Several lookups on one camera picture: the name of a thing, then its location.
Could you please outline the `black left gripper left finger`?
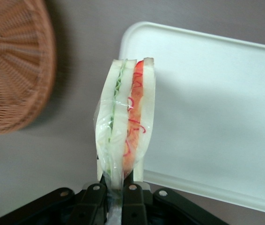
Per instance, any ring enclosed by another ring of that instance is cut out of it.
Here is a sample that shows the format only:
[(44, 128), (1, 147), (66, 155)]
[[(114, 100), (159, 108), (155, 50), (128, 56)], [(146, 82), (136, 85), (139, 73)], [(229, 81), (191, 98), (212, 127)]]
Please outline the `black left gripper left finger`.
[(103, 225), (107, 187), (101, 181), (79, 193), (62, 187), (0, 217), (0, 225)]

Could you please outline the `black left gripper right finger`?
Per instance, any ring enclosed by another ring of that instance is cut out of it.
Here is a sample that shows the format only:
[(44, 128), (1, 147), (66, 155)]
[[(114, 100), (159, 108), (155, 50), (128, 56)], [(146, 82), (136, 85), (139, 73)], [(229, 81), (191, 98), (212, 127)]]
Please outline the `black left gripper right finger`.
[(227, 223), (178, 194), (162, 187), (151, 193), (144, 182), (125, 179), (123, 225), (226, 225)]

